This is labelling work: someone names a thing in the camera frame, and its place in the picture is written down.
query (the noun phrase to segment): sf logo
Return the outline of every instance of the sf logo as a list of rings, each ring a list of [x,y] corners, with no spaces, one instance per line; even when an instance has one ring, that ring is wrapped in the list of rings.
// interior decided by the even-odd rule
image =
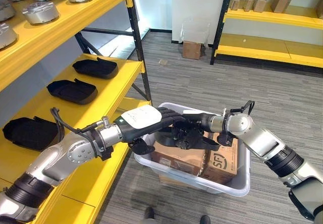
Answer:
[[[214,153],[213,154],[213,165],[215,167],[219,167],[221,169],[226,169],[227,168],[227,160],[225,157],[223,157],[221,154]]]

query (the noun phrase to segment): yellow shelf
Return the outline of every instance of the yellow shelf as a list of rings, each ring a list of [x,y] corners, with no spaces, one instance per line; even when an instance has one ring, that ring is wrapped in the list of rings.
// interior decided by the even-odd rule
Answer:
[[[32,0],[13,3],[17,14],[6,23],[18,34],[18,40],[0,50],[0,91],[44,56],[124,0],[92,0],[77,4],[68,0],[51,1],[56,5],[60,17],[51,23],[37,26],[30,25],[21,13]]]
[[[222,34],[216,54],[323,68],[323,46],[270,38]]]
[[[3,179],[0,179],[0,191],[2,191],[5,187],[10,187],[12,183],[9,183],[8,181],[5,181]]]
[[[82,54],[75,61],[83,59],[96,59],[97,56]],[[125,97],[127,91],[141,72],[143,62],[100,57],[114,61],[118,64],[118,74],[110,80],[98,79],[76,73],[73,67],[68,66],[54,80],[75,78],[91,83],[96,86],[98,95],[93,102],[87,105],[77,105],[49,94],[46,88],[42,89],[33,99],[31,99],[14,117],[40,118],[53,121],[49,112],[51,107],[58,107],[62,119],[66,120],[74,128],[82,128],[100,119],[102,116],[111,117],[118,105]],[[28,167],[28,165],[39,155],[39,152],[19,147],[7,139],[3,134],[0,136],[0,179],[13,183]],[[43,223],[53,204],[63,191],[70,177],[67,178],[58,188],[51,193],[51,196],[43,204],[36,222]]]
[[[228,9],[225,19],[241,19],[250,21],[263,21],[270,23],[286,24],[293,26],[302,26],[323,30],[323,19],[317,18],[315,9],[298,6],[288,6],[285,13],[274,13],[270,8],[270,4],[262,13],[250,10],[248,12],[242,9],[244,2],[240,3],[240,8],[236,11]]]
[[[51,210],[46,224],[88,224],[94,213],[94,207],[82,202],[60,196]]]

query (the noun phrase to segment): robotic arm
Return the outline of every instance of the robotic arm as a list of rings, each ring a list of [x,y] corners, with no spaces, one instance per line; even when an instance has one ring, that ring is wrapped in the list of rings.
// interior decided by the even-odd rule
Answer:
[[[9,189],[0,192],[0,223],[6,218],[33,220],[54,187],[79,165],[97,156],[102,160],[110,158],[114,144],[126,142],[136,154],[148,154],[154,147],[147,146],[141,136],[177,122],[190,121],[205,131],[220,133],[218,142],[222,145],[230,146],[233,137],[241,139],[291,188],[289,196],[301,214],[315,219],[315,224],[322,224],[322,174],[271,132],[254,124],[249,114],[232,112],[223,116],[180,115],[163,107],[146,105],[123,113],[112,124],[102,118],[82,130],[73,129],[63,141],[43,151]]]
[[[245,146],[274,171],[283,184],[290,188],[289,197],[299,212],[314,224],[323,223],[323,175],[307,160],[269,130],[256,125],[250,112],[243,111],[253,101],[241,109],[232,109],[223,116],[202,113],[189,114],[188,118],[209,132],[220,133],[218,142],[224,146],[232,144],[233,137],[241,139]]]
[[[173,110],[150,105],[125,112],[112,124],[103,117],[84,129],[68,126],[57,110],[53,116],[72,132],[60,143],[44,150],[9,189],[0,192],[1,224],[35,219],[39,206],[54,187],[91,159],[110,158],[113,145],[118,142],[127,142],[137,154],[147,154],[153,152],[154,147],[147,146],[141,136],[185,120]]]

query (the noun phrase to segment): metal shelving unit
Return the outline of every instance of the metal shelving unit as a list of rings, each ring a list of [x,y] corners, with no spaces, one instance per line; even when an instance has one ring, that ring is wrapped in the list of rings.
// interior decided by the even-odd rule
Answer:
[[[323,19],[316,17],[313,8],[288,6],[285,13],[281,14],[272,12],[270,5],[267,4],[262,13],[257,13],[253,10],[245,12],[242,6],[232,11],[229,9],[229,3],[230,0],[223,0],[212,47],[211,65],[217,59],[217,54],[223,54],[323,68],[322,46],[254,36],[222,35],[227,19],[270,22],[323,30]]]
[[[6,21],[13,27],[19,38],[13,45],[0,51],[0,90],[7,87],[40,59],[72,36],[76,37],[84,52],[75,61],[95,60],[100,57],[116,62],[119,67],[118,74],[114,78],[106,80],[78,74],[71,66],[74,61],[54,80],[74,80],[78,78],[95,85],[98,89],[98,95],[93,102],[86,105],[77,105],[51,96],[44,87],[19,110],[13,119],[38,116],[53,121],[49,109],[55,106],[60,109],[62,118],[68,119],[71,126],[81,128],[97,121],[102,116],[108,116],[113,120],[126,110],[151,104],[149,82],[133,0],[125,0],[132,32],[85,28],[122,1],[124,0],[92,0],[87,3],[71,4],[67,0],[53,0],[60,13],[58,20],[48,24],[31,26],[20,13],[17,13],[15,17]],[[14,3],[14,7],[17,11],[20,11],[31,2],[31,0],[17,2]],[[81,30],[133,36],[139,60],[103,57],[82,36]],[[144,92],[134,84],[139,74],[141,74],[144,82]],[[145,99],[126,98],[125,95],[131,87],[134,87]],[[94,159],[76,169],[72,175],[52,191],[51,195],[41,205],[39,213],[32,223],[94,223],[128,149],[127,144],[119,143],[115,145],[110,159],[106,161]],[[5,139],[2,134],[0,135],[0,153],[0,187],[8,187],[12,184],[39,155],[38,151],[13,144]]]

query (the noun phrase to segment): person's foot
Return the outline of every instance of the person's foot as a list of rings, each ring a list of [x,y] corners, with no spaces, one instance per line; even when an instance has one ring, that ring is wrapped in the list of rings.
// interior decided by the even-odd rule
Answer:
[[[155,218],[155,213],[151,207],[147,207],[145,210],[145,219],[154,219]]]
[[[211,224],[211,219],[207,215],[203,215],[200,220],[200,224]]]

